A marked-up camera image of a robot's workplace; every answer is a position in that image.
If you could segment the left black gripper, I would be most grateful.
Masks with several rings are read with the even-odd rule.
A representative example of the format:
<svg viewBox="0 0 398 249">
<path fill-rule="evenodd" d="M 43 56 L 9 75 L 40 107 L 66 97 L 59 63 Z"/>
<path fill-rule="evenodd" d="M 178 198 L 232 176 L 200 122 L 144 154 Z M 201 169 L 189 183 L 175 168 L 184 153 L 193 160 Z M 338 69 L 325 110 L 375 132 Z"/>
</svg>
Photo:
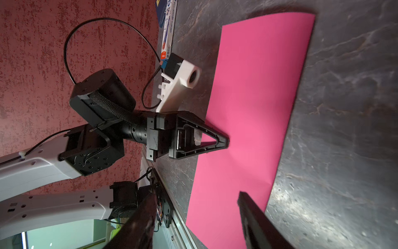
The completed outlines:
<svg viewBox="0 0 398 249">
<path fill-rule="evenodd" d="M 229 137 L 191 112 L 148 113 L 146 157 L 184 159 L 229 146 Z"/>
</svg>

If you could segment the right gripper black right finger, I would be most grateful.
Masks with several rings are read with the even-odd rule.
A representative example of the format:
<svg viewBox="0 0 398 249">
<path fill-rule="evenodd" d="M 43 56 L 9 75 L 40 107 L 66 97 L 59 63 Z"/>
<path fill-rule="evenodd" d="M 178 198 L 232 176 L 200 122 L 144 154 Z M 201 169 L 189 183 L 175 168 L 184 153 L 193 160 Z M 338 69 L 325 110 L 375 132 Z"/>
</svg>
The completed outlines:
<svg viewBox="0 0 398 249">
<path fill-rule="evenodd" d="M 237 203 L 248 249 L 293 248 L 246 192 L 239 193 Z"/>
</svg>

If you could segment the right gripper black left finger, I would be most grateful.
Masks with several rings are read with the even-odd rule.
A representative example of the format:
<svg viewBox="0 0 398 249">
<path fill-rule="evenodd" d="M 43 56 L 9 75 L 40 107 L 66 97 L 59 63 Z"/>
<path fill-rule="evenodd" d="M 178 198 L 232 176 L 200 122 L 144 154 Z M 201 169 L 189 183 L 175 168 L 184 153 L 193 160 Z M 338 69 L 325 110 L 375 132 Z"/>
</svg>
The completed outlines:
<svg viewBox="0 0 398 249">
<path fill-rule="evenodd" d="M 116 236 L 104 248 L 106 249 L 151 249 L 154 233 L 158 199 L 152 186 L 111 186 L 113 200 L 108 220 L 114 218 L 129 219 Z"/>
</svg>

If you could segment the pink rectangular paper sheet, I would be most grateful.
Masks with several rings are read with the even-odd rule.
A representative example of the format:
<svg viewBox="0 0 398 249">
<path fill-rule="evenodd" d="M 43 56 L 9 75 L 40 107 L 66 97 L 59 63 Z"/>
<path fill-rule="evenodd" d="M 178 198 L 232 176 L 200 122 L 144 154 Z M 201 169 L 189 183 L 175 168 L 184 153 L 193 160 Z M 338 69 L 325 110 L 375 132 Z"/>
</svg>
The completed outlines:
<svg viewBox="0 0 398 249">
<path fill-rule="evenodd" d="M 222 28 L 206 122 L 230 143 L 199 155 L 186 221 L 209 249 L 245 248 L 240 192 L 267 206 L 314 22 L 282 12 Z"/>
</svg>

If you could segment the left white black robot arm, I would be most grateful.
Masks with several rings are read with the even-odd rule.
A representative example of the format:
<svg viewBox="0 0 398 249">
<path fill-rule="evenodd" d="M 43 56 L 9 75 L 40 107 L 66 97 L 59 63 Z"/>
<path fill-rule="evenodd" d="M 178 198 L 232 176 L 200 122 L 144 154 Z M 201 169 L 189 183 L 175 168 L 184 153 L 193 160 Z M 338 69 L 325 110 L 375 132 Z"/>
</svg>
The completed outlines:
<svg viewBox="0 0 398 249">
<path fill-rule="evenodd" d="M 112 69 L 74 86 L 71 107 L 87 123 L 55 133 L 28 151 L 1 158 L 1 238 L 81 220 L 129 218 L 148 194 L 136 182 L 85 192 L 30 195 L 38 187 L 88 176 L 124 157 L 124 141 L 147 147 L 147 158 L 184 159 L 225 149 L 229 138 L 191 112 L 135 109 L 135 100 Z"/>
</svg>

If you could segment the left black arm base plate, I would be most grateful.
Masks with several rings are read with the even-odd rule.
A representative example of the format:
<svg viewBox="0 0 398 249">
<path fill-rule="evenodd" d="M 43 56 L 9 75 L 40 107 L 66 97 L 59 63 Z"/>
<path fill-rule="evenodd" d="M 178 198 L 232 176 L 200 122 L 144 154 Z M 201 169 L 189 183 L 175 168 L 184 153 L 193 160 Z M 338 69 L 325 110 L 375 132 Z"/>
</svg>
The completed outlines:
<svg viewBox="0 0 398 249">
<path fill-rule="evenodd" d="M 173 221 L 174 206 L 171 198 L 166 191 L 166 187 L 163 185 L 159 175 L 152 171 L 148 177 L 150 186 L 156 193 L 158 204 L 157 204 L 157 221 L 159 226 L 170 228 Z"/>
</svg>

